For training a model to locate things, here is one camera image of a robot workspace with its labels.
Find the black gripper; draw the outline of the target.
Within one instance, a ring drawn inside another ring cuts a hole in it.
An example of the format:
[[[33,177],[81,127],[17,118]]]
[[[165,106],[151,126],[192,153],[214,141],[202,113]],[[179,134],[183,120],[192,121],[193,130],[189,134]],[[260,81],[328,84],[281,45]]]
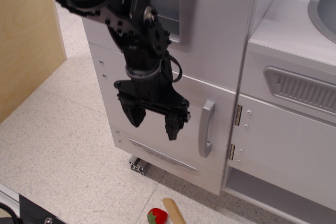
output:
[[[184,123],[190,119],[189,102],[173,88],[173,73],[162,70],[152,79],[118,80],[114,87],[128,120],[139,127],[146,110],[165,115],[165,129],[170,141],[176,140]]]

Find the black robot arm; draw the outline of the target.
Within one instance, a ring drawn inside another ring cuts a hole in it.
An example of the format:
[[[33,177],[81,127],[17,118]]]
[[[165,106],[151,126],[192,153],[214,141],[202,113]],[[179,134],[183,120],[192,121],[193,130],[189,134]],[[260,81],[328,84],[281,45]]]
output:
[[[56,0],[71,13],[105,24],[125,58],[128,80],[116,81],[128,120],[139,126],[147,111],[164,115],[169,140],[189,120],[189,102],[173,83],[170,33],[162,27],[151,0]]]

